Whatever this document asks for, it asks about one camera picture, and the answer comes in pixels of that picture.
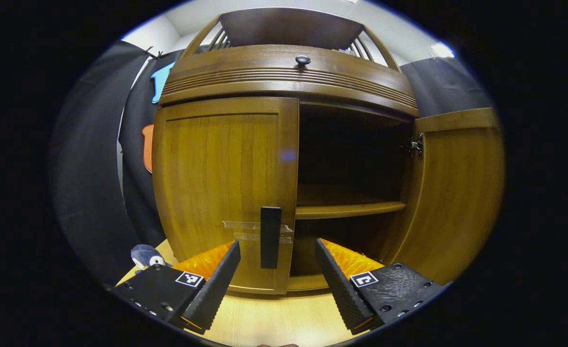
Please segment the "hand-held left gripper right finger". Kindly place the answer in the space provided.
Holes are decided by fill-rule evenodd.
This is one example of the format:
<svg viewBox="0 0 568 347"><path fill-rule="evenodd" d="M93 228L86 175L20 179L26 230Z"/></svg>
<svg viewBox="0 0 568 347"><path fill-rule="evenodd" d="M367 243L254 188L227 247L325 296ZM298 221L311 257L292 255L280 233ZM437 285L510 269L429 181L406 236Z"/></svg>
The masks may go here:
<svg viewBox="0 0 568 347"><path fill-rule="evenodd" d="M446 289L401 262L383 265L326 239L316 240L315 259L352 334L403 320Z"/></svg>

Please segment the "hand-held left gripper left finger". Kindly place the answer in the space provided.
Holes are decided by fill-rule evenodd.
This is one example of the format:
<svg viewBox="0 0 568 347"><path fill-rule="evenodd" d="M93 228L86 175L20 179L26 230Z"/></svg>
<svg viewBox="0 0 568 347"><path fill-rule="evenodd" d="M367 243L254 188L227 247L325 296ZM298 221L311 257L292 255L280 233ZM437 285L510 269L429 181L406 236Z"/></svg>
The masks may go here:
<svg viewBox="0 0 568 347"><path fill-rule="evenodd" d="M154 264L111 288L116 297L180 329L204 334L240 263L235 240L178 263Z"/></svg>

